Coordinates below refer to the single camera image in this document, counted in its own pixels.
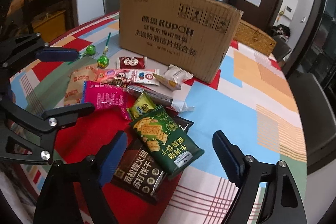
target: gray chair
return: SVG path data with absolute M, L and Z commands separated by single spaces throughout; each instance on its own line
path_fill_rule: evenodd
M 120 0 L 103 0 L 105 15 L 117 12 L 120 9 Z
M 307 148 L 307 169 L 310 174 L 336 157 L 336 119 L 313 74 L 293 75 L 288 83 L 301 117 Z
M 285 40 L 282 39 L 280 36 L 276 35 L 272 38 L 277 42 L 272 51 L 272 54 L 279 63 L 287 54 L 291 52 L 292 49 L 286 44 Z

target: brown cardboard box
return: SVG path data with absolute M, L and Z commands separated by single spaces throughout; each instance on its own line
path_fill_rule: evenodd
M 210 83 L 242 14 L 214 0 L 121 0 L 120 46 Z

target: wooden basket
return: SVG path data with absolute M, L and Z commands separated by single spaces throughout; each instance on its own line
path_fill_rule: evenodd
M 240 20 L 234 40 L 241 42 L 266 56 L 269 56 L 276 41 L 257 27 Z

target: cracker picture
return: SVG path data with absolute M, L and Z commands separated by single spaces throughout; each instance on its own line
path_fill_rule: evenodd
M 167 142 L 168 135 L 161 131 L 156 138 L 165 143 Z
M 160 145 L 157 141 L 148 141 L 146 144 L 150 151 L 160 151 Z
M 142 130 L 142 127 L 145 125 L 145 124 L 149 124 L 151 122 L 152 118 L 143 118 L 141 119 L 139 122 L 137 122 L 133 128 L 136 128 L 137 131 L 141 131 Z
M 162 126 L 150 126 L 145 124 L 141 128 L 142 135 L 158 135 L 162 131 Z

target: silver bolt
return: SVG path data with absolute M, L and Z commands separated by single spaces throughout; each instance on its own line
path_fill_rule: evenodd
M 56 166 L 56 167 L 60 166 L 61 164 L 63 164 L 63 162 L 61 160 L 55 160 L 54 163 L 53 163 L 53 165 Z
M 94 160 L 95 160 L 95 156 L 94 156 L 94 155 L 88 155 L 85 159 L 86 159 L 87 161 L 91 162 L 91 161 L 94 161 Z
M 245 156 L 245 159 L 246 159 L 248 162 L 253 162 L 253 161 L 254 161 L 254 157 L 252 157 L 251 155 L 247 155 L 247 156 Z
M 281 167 L 286 167 L 287 166 L 286 162 L 283 161 L 283 160 L 278 161 L 278 163 Z
M 41 152 L 41 158 L 43 160 L 49 160 L 50 159 L 50 153 L 47 150 L 43 150 Z
M 54 127 L 57 124 L 57 120 L 55 118 L 50 118 L 48 122 L 52 127 Z

